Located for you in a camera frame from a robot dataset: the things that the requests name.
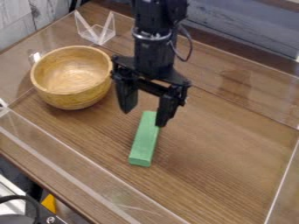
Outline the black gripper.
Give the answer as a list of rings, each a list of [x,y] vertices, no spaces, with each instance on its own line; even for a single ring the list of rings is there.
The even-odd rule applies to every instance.
[[[138,104],[138,91],[158,96],[159,107],[155,125],[164,127],[183,106],[191,81],[174,68],[179,56],[176,47],[178,30],[166,33],[147,33],[132,30],[135,54],[132,57],[114,55],[111,77],[116,83],[116,97],[122,111],[127,114]]]

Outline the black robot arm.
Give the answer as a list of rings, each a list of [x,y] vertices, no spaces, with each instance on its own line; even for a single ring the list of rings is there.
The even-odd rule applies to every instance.
[[[115,55],[112,79],[120,109],[127,113],[138,104],[140,90],[159,97],[155,125],[163,127],[186,104],[191,81],[175,70],[174,61],[187,61],[176,50],[179,33],[186,33],[187,0],[131,0],[135,26],[135,54]]]

